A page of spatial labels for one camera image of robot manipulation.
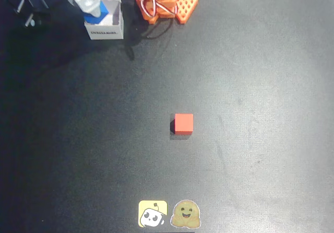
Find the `red block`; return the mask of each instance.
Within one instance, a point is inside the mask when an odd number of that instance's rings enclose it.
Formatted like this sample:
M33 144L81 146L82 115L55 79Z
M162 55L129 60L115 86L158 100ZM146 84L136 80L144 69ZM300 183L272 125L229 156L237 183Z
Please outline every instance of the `red block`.
M193 114L175 114L175 135L191 135L194 130Z

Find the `blue block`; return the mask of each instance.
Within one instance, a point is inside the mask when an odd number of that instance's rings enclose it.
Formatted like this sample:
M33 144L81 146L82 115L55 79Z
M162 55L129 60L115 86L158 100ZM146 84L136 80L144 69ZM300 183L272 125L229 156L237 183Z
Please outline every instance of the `blue block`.
M108 10L106 9L105 5L103 4L103 2L100 2L100 9L101 9L101 16L96 18L90 14L85 14L83 17L85 19L85 21L87 23L100 23L102 21L102 19L104 19L106 17L106 15L108 15Z

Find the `yellow robot sticker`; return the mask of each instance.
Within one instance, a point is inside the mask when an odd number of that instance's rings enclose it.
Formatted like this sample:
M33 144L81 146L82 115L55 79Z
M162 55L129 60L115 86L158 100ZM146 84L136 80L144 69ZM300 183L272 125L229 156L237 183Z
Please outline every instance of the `yellow robot sticker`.
M198 205L191 200L182 200L178 202L173 210L171 225L177 228L199 228L200 218Z
M138 224L140 227L163 225L166 215L167 203L165 201L143 200L139 203Z

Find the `hugging face emoji sticker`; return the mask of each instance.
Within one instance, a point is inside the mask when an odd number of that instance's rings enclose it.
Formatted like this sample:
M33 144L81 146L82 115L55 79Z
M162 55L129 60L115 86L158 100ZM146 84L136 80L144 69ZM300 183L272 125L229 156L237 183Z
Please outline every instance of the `hugging face emoji sticker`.
M178 202L173 210L171 225L177 228L199 228L200 218L197 204L191 200L182 200L181 202Z

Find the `small white box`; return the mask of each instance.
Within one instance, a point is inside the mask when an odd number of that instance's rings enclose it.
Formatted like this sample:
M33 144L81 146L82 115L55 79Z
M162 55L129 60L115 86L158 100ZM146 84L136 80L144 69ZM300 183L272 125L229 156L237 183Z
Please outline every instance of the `small white box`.
M98 24L85 22L91 40L123 39L124 21L121 0L101 0L108 10L108 15Z

